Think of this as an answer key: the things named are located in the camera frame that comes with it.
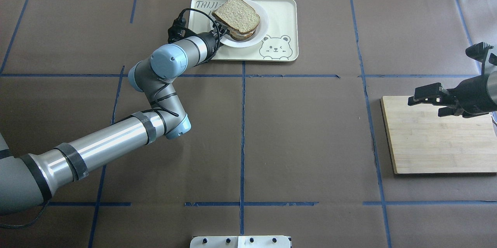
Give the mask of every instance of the blue joint cap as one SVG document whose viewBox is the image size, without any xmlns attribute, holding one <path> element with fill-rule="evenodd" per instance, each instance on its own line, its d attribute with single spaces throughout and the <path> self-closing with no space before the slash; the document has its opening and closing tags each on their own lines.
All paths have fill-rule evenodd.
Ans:
<svg viewBox="0 0 497 248">
<path fill-rule="evenodd" d="M 188 57 L 183 48 L 176 44 L 159 47 L 150 56 L 150 65 L 161 78 L 177 78 L 186 71 Z"/>
<path fill-rule="evenodd" d="M 190 120 L 188 119 L 188 114 L 186 114 L 185 118 L 179 123 L 176 128 L 172 129 L 170 132 L 168 132 L 165 137 L 167 139 L 175 139 L 179 137 L 182 134 L 187 133 L 191 129 L 191 124 Z"/>
<path fill-rule="evenodd" d="M 131 84 L 131 86 L 133 88 L 135 88 L 135 90 L 137 90 L 138 92 L 140 93 L 143 93 L 143 90 L 140 89 L 140 87 L 138 87 L 138 84 L 136 83 L 136 80 L 135 80 L 135 69 L 136 69 L 136 66 L 138 66 L 138 64 L 135 64 L 135 66 L 133 66 L 129 73 L 128 73 L 128 81 L 129 83 Z"/>
</svg>

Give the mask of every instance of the gray clamp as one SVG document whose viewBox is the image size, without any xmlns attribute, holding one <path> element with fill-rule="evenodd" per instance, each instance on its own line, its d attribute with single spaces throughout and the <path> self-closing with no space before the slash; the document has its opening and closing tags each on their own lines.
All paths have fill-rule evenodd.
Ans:
<svg viewBox="0 0 497 248">
<path fill-rule="evenodd" d="M 73 173 L 74 181 L 81 180 L 88 176 L 88 167 L 80 153 L 72 145 L 61 143 L 54 149 L 59 150 L 69 163 L 69 168 Z"/>
<path fill-rule="evenodd" d="M 142 112 L 135 112 L 131 114 L 132 117 L 135 117 L 142 122 L 145 130 L 147 131 L 147 136 L 149 137 L 147 143 L 145 145 L 151 144 L 157 138 L 157 131 L 150 121 L 149 117 L 146 117 Z"/>
</svg>

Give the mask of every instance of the rectangular tray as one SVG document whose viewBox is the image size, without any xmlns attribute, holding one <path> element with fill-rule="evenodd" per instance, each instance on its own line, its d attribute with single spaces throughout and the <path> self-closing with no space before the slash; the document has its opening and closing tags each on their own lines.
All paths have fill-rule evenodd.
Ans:
<svg viewBox="0 0 497 248">
<path fill-rule="evenodd" d="M 210 14 L 227 0 L 191 0 L 191 7 Z M 299 40 L 297 32 L 297 4 L 294 0 L 253 0 L 260 4 L 269 16 L 268 39 L 246 48 L 234 48 L 222 46 L 213 59 L 231 61 L 273 61 L 291 62 L 299 55 Z M 198 12 L 190 11 L 188 28 L 196 33 L 211 30 L 209 20 Z M 290 37 L 290 41 L 282 39 L 282 36 Z M 289 44 L 292 54 L 289 57 L 269 57 L 261 53 L 272 45 Z"/>
</svg>

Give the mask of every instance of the wooden cutting board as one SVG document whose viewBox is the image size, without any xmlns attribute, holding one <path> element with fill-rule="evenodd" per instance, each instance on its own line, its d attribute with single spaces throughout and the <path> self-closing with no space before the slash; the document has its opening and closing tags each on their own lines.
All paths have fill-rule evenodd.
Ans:
<svg viewBox="0 0 497 248">
<path fill-rule="evenodd" d="M 394 172 L 497 172 L 497 137 L 490 115 L 438 117 L 440 107 L 408 106 L 408 96 L 381 99 Z"/>
</svg>

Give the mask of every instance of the bread slice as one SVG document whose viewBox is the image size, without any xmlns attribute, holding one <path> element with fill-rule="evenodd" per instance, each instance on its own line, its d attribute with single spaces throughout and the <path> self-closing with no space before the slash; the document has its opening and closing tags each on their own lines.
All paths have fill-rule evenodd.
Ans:
<svg viewBox="0 0 497 248">
<path fill-rule="evenodd" d="M 228 0 L 212 15 L 227 25 L 229 34 L 236 40 L 245 40 L 254 34 L 261 18 L 254 8 L 243 0 Z"/>
</svg>

